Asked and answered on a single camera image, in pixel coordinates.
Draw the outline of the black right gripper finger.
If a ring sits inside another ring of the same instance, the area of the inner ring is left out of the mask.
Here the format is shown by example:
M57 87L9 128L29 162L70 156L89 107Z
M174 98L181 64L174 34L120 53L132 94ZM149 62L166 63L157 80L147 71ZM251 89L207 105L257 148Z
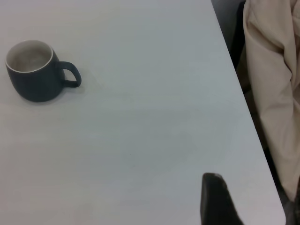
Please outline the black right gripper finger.
M200 203L202 225L242 225L227 184L218 173L204 173Z

